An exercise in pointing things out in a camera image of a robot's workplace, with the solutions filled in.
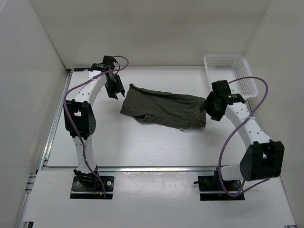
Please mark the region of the aluminium rail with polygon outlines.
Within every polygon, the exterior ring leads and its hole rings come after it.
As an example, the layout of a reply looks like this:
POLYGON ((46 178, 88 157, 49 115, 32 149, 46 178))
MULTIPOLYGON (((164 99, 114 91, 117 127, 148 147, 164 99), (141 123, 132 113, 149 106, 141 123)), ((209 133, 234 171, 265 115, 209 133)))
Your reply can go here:
POLYGON ((44 135, 44 138, 42 139, 42 148, 37 150, 38 151, 38 158, 37 162, 34 163, 33 168, 31 168, 29 175, 27 175, 26 178, 26 186, 25 190, 23 192, 23 198, 22 198, 22 204, 19 209, 19 213, 16 219, 16 223, 14 227, 16 228, 31 228, 33 225, 33 222, 24 222, 24 213, 27 207, 27 203, 29 200, 29 195, 32 191, 32 188, 34 186, 35 178, 38 173, 38 171, 41 171, 43 169, 43 165, 45 161, 47 160, 48 153, 50 152, 51 143, 53 142, 54 135, 53 132, 55 131, 55 128, 57 127, 58 121, 59 121, 59 113, 62 110, 62 100, 63 95, 67 90, 67 86, 70 82, 71 74, 73 70, 68 69, 66 70, 65 76, 64 76, 64 84, 61 86, 59 97, 56 98, 56 108, 53 111, 51 115, 51 122, 49 126, 47 127, 46 134, 44 135))
POLYGON ((99 166, 99 172, 214 172, 217 166, 99 166))
POLYGON ((248 117, 246 118, 246 121, 248 125, 250 125, 250 128, 254 129, 254 128, 258 128, 258 123, 256 122, 254 113, 259 109, 259 107, 261 106, 261 104, 263 103, 262 100, 260 100, 255 107, 251 106, 250 101, 246 100, 246 105, 249 111, 248 117))

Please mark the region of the white perforated plastic basket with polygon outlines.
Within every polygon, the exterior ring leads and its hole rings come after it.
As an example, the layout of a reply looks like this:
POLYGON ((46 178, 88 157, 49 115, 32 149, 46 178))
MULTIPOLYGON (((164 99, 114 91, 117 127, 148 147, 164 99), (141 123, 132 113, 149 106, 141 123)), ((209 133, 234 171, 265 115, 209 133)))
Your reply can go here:
POLYGON ((210 84, 227 80, 234 94, 241 94, 247 100, 258 95, 258 89, 251 78, 247 60, 239 54, 207 54, 204 66, 210 84))

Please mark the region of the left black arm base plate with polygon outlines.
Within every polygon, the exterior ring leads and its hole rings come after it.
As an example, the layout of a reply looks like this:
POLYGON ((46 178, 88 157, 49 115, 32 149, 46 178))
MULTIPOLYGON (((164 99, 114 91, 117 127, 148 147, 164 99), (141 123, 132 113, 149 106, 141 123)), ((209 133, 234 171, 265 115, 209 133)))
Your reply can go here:
POLYGON ((103 181, 105 192, 101 190, 101 184, 95 183, 93 186, 83 184, 79 181, 78 177, 74 176, 70 199, 82 199, 82 200, 111 200, 114 192, 114 176, 100 176, 103 181))

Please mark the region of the aluminium front rail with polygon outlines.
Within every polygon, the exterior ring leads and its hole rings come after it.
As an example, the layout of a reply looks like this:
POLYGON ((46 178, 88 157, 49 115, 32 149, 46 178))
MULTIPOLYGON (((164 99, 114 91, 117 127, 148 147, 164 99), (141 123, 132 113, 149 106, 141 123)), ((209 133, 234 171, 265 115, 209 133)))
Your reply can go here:
POLYGON ((217 166, 99 166, 99 172, 214 172, 217 166))

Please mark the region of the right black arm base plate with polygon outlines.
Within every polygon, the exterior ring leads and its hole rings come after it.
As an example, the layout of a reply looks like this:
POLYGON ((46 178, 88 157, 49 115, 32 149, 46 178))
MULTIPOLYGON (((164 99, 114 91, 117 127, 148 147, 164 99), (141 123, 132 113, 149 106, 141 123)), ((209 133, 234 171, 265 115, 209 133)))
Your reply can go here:
MULTIPOLYGON (((241 188, 241 181, 223 181, 225 188, 236 193, 241 188)), ((240 201, 245 200, 244 195, 231 197, 225 193, 219 180, 214 176, 198 176, 198 180, 193 183, 199 187, 200 201, 240 201)))

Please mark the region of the aluminium right side rail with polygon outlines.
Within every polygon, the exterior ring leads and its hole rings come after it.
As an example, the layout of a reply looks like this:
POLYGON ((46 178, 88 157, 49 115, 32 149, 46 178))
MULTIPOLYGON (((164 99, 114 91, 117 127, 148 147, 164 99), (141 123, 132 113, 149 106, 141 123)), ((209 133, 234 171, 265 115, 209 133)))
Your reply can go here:
POLYGON ((251 106, 250 101, 246 100, 246 105, 249 111, 248 117, 246 118, 246 121, 248 125, 250 125, 250 128, 254 129, 254 128, 258 128, 258 123, 256 122, 254 113, 259 109, 259 107, 261 106, 261 104, 263 103, 262 100, 260 100, 255 107, 251 106))

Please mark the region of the olive green shorts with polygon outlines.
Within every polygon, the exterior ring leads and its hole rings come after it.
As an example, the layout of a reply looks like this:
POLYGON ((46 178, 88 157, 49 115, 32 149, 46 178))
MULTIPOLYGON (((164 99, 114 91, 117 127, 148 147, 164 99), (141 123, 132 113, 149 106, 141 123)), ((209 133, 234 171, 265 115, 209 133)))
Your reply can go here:
POLYGON ((148 90, 130 84, 120 113, 144 124, 158 124, 181 131, 206 127, 200 111, 205 98, 148 90))

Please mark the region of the aluminium left side rail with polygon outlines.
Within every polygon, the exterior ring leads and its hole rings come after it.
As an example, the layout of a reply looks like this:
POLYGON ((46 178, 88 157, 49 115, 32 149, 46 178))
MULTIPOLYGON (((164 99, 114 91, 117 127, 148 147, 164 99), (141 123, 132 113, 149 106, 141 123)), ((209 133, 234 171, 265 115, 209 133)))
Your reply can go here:
POLYGON ((31 168, 29 175, 27 175, 26 178, 26 186, 25 190, 23 192, 23 198, 22 198, 22 204, 19 209, 19 213, 16 219, 16 223, 14 227, 16 228, 31 228, 33 225, 33 222, 24 222, 24 213, 27 207, 27 203, 29 200, 29 195, 32 191, 32 188, 34 186, 35 178, 38 173, 38 171, 41 171, 43 169, 43 165, 45 161, 47 160, 48 153, 50 152, 51 143, 53 142, 54 135, 53 132, 55 131, 55 128, 57 127, 58 121, 59 121, 59 113, 62 110, 62 100, 63 95, 67 90, 67 86, 70 82, 71 74, 73 70, 68 69, 66 70, 65 76, 64 76, 64 84, 61 86, 59 97, 56 98, 56 108, 53 111, 51 115, 51 122, 49 126, 47 127, 46 134, 44 135, 44 138, 42 139, 42 148, 37 150, 38 151, 38 158, 37 162, 34 163, 33 168, 31 168))

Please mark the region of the dark corner label sticker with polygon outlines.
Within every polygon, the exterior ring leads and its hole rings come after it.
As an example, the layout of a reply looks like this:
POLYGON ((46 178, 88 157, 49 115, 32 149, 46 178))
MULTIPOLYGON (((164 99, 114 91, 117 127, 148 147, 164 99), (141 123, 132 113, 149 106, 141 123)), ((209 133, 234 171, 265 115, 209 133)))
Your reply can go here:
POLYGON ((89 71, 90 68, 87 68, 87 67, 76 67, 74 68, 74 72, 86 72, 86 71, 89 71))

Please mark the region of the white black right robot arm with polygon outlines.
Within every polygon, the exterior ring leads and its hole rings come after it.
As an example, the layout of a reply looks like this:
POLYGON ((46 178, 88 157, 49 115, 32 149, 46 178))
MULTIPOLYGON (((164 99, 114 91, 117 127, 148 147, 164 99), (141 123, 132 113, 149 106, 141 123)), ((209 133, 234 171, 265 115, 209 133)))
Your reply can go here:
POLYGON ((214 186, 226 189, 231 180, 256 181, 276 178, 281 174, 285 147, 280 141, 273 141, 256 123, 249 113, 241 94, 233 94, 228 81, 211 84, 212 91, 200 107, 212 120, 220 121, 226 116, 235 126, 243 140, 246 152, 238 164, 219 165, 218 175, 213 178, 214 186))

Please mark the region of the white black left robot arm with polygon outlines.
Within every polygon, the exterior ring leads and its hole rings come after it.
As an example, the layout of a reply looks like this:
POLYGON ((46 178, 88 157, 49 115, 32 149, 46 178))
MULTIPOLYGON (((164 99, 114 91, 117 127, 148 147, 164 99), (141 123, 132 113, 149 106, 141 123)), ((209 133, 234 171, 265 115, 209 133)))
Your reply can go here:
POLYGON ((87 80, 69 89, 63 101, 65 128, 72 137, 77 153, 78 168, 74 171, 78 181, 90 191, 106 192, 94 159, 92 135, 96 129, 93 104, 102 88, 109 98, 125 95, 119 72, 125 68, 118 62, 119 56, 104 56, 102 62, 89 68, 87 80))

